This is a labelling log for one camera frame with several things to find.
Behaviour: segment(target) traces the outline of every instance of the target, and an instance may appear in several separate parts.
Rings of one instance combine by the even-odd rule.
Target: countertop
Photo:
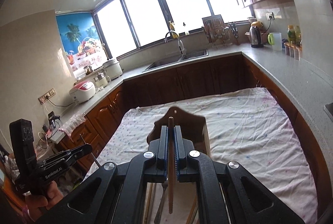
[[[270,46],[251,48],[249,44],[232,45],[223,48],[208,49],[208,56],[176,62],[157,69],[144,71],[150,64],[124,72],[124,74],[110,82],[103,91],[98,92],[89,101],[73,106],[61,117],[65,123],[76,113],[87,114],[110,92],[124,81],[139,76],[156,73],[166,69],[188,65],[198,61],[243,54],[259,67],[292,101],[294,106],[308,123],[325,157],[331,182],[333,182],[333,122],[324,111],[324,105],[333,102],[333,80],[323,71],[307,61],[299,61],[286,56],[284,50],[273,51]],[[58,143],[64,137],[63,133],[56,133],[51,140]]]

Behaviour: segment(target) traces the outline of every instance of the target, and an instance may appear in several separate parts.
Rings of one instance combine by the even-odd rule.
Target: human hand
[[[56,205],[64,197],[59,191],[58,186],[55,181],[52,181],[47,189],[47,195],[49,200],[41,195],[29,195],[25,197],[25,202],[29,209],[29,215],[32,220],[36,221],[39,217],[43,215],[40,207],[46,207],[47,210]]]

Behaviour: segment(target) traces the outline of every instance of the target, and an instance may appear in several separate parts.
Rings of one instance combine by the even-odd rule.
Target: metal bolt
[[[107,162],[104,164],[103,166],[106,170],[111,170],[111,169],[114,169],[114,163],[112,162]]]
[[[192,157],[198,157],[200,155],[200,152],[193,150],[189,152],[189,155]]]
[[[231,167],[232,169],[237,169],[239,167],[239,164],[236,161],[230,161],[228,163],[228,166]]]
[[[154,153],[153,153],[153,152],[149,152],[149,151],[148,151],[148,152],[145,152],[145,153],[144,153],[144,157],[145,157],[145,158],[152,158],[153,156],[154,156]]]

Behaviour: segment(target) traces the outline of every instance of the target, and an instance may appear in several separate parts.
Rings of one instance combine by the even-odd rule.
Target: stainless steel kettle
[[[250,27],[250,42],[251,42],[251,47],[254,48],[264,47],[261,39],[261,33],[257,26]]]

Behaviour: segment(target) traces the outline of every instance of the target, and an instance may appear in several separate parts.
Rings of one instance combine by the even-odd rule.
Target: kitchen sink
[[[194,59],[194,58],[200,58],[200,57],[204,57],[207,56],[208,52],[207,49],[205,50],[201,50],[201,51],[196,51],[196,52],[191,52],[189,54],[186,54],[185,56],[173,56],[173,57],[169,57],[169,58],[165,58],[159,61],[156,61],[154,63],[152,63],[145,71],[154,69],[154,68],[158,68],[158,67],[162,67],[164,65],[168,65],[168,64],[172,64],[172,63],[176,63],[179,61],[184,61],[184,60],[189,60],[189,59]]]

